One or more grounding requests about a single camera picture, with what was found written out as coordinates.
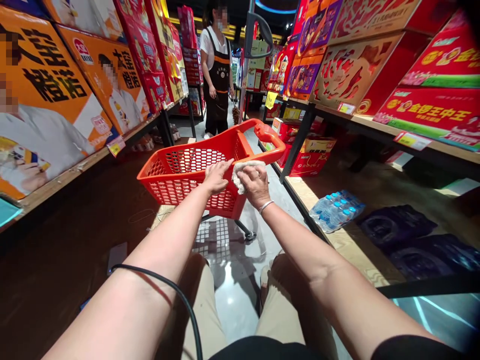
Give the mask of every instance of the price tag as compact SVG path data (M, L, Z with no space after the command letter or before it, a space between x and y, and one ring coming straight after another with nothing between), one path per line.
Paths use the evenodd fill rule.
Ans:
M124 138L120 135L116 138L114 138L109 144L107 144L108 150L110 150L111 154L114 157L117 157L119 152L125 147L125 141Z
M276 92L269 91L266 94L265 106L267 107L267 109L271 110L274 107L276 98L277 98L277 93Z
M402 131L401 133L399 133L393 139L393 141L418 151L425 149L432 142L432 140L427 139L426 137L419 136L407 131Z
M340 106L338 107L338 111L341 112L341 113L351 115L355 111L355 106L342 102L340 104Z

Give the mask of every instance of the red shopping basket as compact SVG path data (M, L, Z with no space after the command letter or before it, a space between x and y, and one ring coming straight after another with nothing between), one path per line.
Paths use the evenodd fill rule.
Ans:
M275 149L255 155L244 132L254 127L262 142L272 143ZM236 162L260 160L271 164L282 156L285 144L272 128L258 119L235 125L210 139L171 146L156 151L141 169L137 179L162 205L178 205L205 179L208 165L234 158ZM225 173L232 178L233 164ZM238 194L233 182L218 195L213 195L206 205L211 216L238 220L246 197Z

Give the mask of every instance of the basket handle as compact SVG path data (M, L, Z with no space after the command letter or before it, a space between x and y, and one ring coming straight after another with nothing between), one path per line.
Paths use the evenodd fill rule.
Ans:
M275 145L274 149L248 157L245 159L245 161L260 160L268 165L276 162L282 157L286 149L284 142L279 138L279 135L270 126L263 123L263 121L253 118L244 121L237 126L242 133L250 128L255 127L253 132L261 142L272 143Z

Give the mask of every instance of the bottled water pack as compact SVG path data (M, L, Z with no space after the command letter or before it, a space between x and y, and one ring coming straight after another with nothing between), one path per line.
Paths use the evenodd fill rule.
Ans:
M365 204L346 190L322 197L309 211L324 233L330 234L362 213Z

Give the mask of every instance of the bracelet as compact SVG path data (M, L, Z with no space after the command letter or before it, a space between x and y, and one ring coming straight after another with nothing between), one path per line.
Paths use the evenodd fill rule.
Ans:
M264 204L261 206L261 208L258 210L258 213L259 213L260 215L262 215L262 211L263 211L268 205L270 205L270 204L273 203L273 202L274 202L273 200L270 200L270 201L267 201L266 203L264 203Z

